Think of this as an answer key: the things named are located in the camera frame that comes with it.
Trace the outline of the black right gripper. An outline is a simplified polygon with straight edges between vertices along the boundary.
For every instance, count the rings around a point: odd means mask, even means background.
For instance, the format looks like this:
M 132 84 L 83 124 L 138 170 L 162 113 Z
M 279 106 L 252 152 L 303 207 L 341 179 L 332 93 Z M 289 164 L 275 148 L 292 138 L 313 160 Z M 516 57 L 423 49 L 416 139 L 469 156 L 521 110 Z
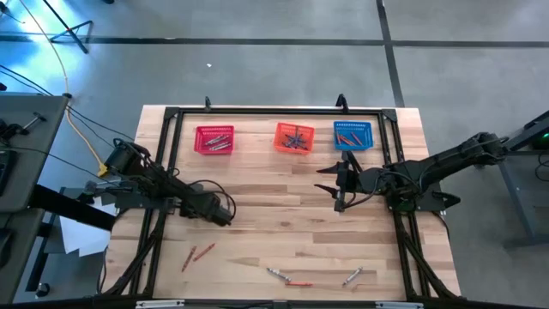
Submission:
M 336 174 L 337 189 L 314 184 L 335 199 L 336 212 L 344 212 L 378 195 L 383 177 L 382 168 L 373 167 L 363 170 L 351 151 L 343 151 L 341 161 L 332 167 L 319 169 L 317 172 Z

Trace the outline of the orange plastic basket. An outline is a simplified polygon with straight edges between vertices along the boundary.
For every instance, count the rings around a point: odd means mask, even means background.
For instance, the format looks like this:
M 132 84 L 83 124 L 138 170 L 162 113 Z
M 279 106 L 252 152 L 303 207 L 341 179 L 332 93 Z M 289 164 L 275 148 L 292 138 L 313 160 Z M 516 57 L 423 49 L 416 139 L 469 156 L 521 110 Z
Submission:
M 287 148 L 283 145 L 284 142 L 290 142 L 287 138 L 287 135 L 294 136 L 295 127 L 299 127 L 299 136 L 306 140 L 305 143 L 300 143 L 308 148 L 308 150 Z M 298 124 L 288 124 L 288 123 L 278 123 L 276 126 L 274 134 L 274 148 L 277 151 L 284 153 L 292 153 L 299 155 L 307 155 L 313 149 L 314 144 L 315 129 L 313 127 L 308 127 Z

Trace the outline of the blue plastic basket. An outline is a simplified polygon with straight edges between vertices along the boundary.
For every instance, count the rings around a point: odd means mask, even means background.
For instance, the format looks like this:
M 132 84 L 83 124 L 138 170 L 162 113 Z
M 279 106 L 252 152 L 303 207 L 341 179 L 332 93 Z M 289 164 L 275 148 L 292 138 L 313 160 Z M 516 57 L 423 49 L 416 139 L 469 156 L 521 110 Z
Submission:
M 358 138 L 363 143 L 363 146 L 357 144 L 357 142 L 351 136 L 351 131 L 358 136 Z M 336 132 L 354 142 L 355 146 L 349 146 L 344 142 L 342 145 L 339 145 L 336 139 Z M 334 147 L 335 149 L 340 151 L 365 151 L 369 148 L 372 148 L 374 145 L 370 122 L 334 121 L 334 136 Z

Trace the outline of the red plastic basket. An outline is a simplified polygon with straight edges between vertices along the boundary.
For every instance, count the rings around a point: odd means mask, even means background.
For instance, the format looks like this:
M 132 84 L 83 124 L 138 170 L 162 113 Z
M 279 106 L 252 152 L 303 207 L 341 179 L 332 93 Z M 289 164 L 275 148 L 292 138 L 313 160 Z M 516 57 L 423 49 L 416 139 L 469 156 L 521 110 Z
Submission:
M 226 140 L 231 143 L 231 147 L 217 151 L 209 150 L 210 145 L 205 143 L 217 136 L 229 135 Z M 194 150 L 201 155 L 229 155 L 234 149 L 234 127 L 232 125 L 214 125 L 214 126 L 197 126 L 194 143 Z

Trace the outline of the white paper sheet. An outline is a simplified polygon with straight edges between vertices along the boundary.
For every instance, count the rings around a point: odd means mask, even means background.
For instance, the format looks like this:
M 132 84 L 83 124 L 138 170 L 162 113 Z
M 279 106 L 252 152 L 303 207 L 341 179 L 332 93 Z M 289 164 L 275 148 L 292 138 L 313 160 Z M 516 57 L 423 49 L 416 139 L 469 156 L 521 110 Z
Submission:
M 103 252 L 110 242 L 110 232 L 66 217 L 60 217 L 60 226 L 64 251 L 80 258 Z

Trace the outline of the black desk beam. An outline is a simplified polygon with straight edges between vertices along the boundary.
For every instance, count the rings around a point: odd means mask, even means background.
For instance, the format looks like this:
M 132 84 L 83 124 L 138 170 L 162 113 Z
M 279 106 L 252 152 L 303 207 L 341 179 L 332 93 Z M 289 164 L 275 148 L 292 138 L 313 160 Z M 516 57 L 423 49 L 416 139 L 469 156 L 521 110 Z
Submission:
M 28 207 L 43 209 L 55 215 L 60 215 L 105 231 L 111 231 L 116 222 L 115 215 L 110 215 L 100 209 L 66 197 L 42 185 L 34 186 L 33 193 L 29 198 Z

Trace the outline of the gray desk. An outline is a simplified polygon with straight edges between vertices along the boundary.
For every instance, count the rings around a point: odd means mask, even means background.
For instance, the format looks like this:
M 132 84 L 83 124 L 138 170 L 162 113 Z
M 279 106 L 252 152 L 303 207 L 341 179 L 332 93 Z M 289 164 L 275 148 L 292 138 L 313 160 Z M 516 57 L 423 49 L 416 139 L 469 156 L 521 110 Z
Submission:
M 33 248 L 46 210 L 28 207 L 38 185 L 47 154 L 63 119 L 68 99 L 63 96 L 0 95 L 0 118 L 7 124 L 27 124 L 38 112 L 45 122 L 28 129 L 27 135 L 12 137 L 9 144 L 18 154 L 8 185 L 0 197 L 0 229 L 10 233 L 5 265 L 0 267 L 0 304 L 15 296 L 28 256 Z

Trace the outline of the gray metal table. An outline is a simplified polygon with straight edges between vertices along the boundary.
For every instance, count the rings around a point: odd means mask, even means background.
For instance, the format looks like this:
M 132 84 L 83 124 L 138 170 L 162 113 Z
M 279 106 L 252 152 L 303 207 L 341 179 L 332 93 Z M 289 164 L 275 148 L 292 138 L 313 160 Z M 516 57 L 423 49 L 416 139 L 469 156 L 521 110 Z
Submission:
M 549 111 L 526 123 L 505 143 L 498 165 L 525 234 L 504 243 L 507 249 L 549 245 L 549 228 L 540 231 L 537 210 L 549 210 Z

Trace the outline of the black desk device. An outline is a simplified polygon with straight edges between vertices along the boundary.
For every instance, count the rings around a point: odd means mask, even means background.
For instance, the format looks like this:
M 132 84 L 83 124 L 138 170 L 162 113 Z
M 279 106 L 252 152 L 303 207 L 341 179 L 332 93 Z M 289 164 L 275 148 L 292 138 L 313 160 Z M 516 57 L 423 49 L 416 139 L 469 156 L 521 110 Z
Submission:
M 14 150 L 0 150 L 0 197 L 3 195 L 10 175 L 17 162 L 18 154 Z

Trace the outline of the black tripod stand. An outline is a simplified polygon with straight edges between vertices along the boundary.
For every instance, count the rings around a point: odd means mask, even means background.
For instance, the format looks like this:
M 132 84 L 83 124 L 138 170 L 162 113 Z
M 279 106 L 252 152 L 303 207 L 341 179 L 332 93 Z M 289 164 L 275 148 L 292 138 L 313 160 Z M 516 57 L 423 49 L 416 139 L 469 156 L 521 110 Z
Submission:
M 84 21 L 80 24 L 77 24 L 73 27 L 70 27 L 66 22 L 65 20 L 61 17 L 61 15 L 50 5 L 50 3 L 48 2 L 48 0 L 42 0 L 42 2 L 47 6 L 47 8 L 54 14 L 54 16 L 57 18 L 57 20 L 61 23 L 61 25 L 63 26 L 63 31 L 59 34 L 56 34 L 54 36 L 48 36 L 47 39 L 50 43 L 59 43 L 59 39 L 62 38 L 62 37 L 65 37 L 65 36 L 69 36 L 73 41 L 74 43 L 80 48 L 80 50 L 84 53 L 84 54 L 88 54 L 89 53 L 89 50 L 88 48 L 86 47 L 86 44 L 89 42 L 90 40 L 90 34 L 91 34 L 91 31 L 92 31 L 92 28 L 94 26 L 94 22 L 92 20 L 87 20 L 87 21 Z M 79 37 L 77 35 L 77 31 L 81 28 L 84 28 L 86 27 L 87 28 L 87 34 L 86 36 L 84 37 L 84 39 L 82 39 L 81 37 Z

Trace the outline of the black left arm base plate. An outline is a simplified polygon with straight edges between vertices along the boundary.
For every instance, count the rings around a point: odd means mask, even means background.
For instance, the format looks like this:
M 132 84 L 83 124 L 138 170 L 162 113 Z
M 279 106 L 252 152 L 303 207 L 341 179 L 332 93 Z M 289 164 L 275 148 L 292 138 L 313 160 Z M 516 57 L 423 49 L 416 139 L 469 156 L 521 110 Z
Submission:
M 157 209 L 169 211 L 177 204 L 173 198 L 148 197 L 138 192 L 119 192 L 115 194 L 115 206 L 119 209 Z

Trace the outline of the black aluminium table frame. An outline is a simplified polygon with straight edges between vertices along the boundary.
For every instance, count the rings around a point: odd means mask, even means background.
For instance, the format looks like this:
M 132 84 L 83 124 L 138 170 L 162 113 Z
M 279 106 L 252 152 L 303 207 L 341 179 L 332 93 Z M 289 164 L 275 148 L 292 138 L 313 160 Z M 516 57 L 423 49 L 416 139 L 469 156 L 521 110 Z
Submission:
M 180 130 L 165 119 L 163 106 L 145 106 L 136 132 L 142 146 L 156 150 L 162 127 L 168 129 L 166 152 L 185 182 L 203 180 L 222 187 L 236 201 L 237 214 L 228 227 L 179 215 L 166 218 L 156 267 L 156 298 L 222 300 L 404 300 L 394 218 L 381 197 L 342 213 L 331 196 L 314 186 L 332 185 L 334 177 L 317 170 L 341 155 L 333 145 L 333 123 L 345 114 L 333 107 L 315 113 L 305 107 L 238 107 L 232 114 L 184 116 Z M 309 154 L 277 151 L 278 123 L 315 129 Z M 196 127 L 232 125 L 231 154 L 199 154 Z M 210 244 L 215 247 L 193 262 Z M 193 245 L 188 268 L 181 269 Z M 362 272 L 347 286 L 344 280 L 359 266 Z M 295 282 L 290 287 L 267 268 Z

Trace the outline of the silver metal bracket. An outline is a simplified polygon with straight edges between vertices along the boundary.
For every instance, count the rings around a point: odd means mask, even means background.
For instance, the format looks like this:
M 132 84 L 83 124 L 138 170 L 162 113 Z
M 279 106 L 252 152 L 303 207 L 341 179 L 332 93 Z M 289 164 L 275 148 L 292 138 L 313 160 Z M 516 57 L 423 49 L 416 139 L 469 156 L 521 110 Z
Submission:
M 184 305 L 184 300 L 140 300 L 135 309 L 179 309 Z
M 421 303 L 396 302 L 396 301 L 377 301 L 376 309 L 425 309 Z

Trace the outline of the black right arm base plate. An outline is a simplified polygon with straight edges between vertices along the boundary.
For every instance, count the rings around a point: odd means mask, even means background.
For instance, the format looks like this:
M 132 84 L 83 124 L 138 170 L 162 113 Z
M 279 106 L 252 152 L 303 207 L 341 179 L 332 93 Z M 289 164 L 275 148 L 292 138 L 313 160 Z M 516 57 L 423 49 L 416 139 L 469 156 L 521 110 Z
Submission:
M 456 195 L 442 192 L 438 182 L 425 185 L 422 190 L 407 183 L 391 184 L 384 196 L 388 207 L 398 212 L 445 211 L 461 201 Z

